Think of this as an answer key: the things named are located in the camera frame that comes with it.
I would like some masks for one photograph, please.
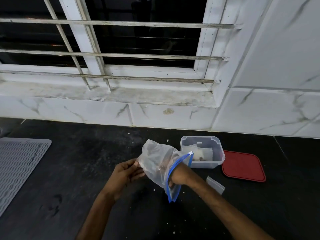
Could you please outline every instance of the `silicone mat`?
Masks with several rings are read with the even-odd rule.
[[[0,138],[0,217],[50,145],[46,139]]]

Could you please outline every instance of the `transparent plastic box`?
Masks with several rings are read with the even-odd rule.
[[[221,142],[215,136],[184,136],[180,141],[181,151],[184,146],[194,144],[199,148],[212,148],[213,158],[212,161],[192,161],[191,168],[215,168],[226,159]]]

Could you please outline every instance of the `window glass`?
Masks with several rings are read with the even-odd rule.
[[[58,0],[50,0],[58,19],[66,19]],[[43,0],[0,0],[2,18],[51,19]],[[74,52],[79,47],[69,25],[62,25]],[[0,48],[37,51],[64,51],[68,49],[55,24],[0,23]],[[30,55],[0,53],[3,64],[75,67],[71,56]],[[86,67],[83,57],[78,57],[81,67]]]
[[[202,23],[207,0],[85,0],[91,20]],[[103,53],[195,56],[199,28],[94,25]],[[104,57],[106,64],[193,68],[194,60]]]

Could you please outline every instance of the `black granite surface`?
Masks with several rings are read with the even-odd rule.
[[[0,239],[73,239],[117,163],[138,157],[147,139],[179,149],[185,135],[217,136],[223,149],[259,157],[265,183],[228,178],[221,166],[194,171],[225,186],[223,197],[275,239],[320,239],[320,140],[31,120],[10,137],[52,145],[0,218]],[[143,178],[114,206],[103,239],[163,238],[231,235],[186,186],[169,204]]]

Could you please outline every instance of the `red lid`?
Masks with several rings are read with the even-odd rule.
[[[222,163],[223,173],[232,178],[265,182],[259,158],[253,154],[224,151],[226,159]]]

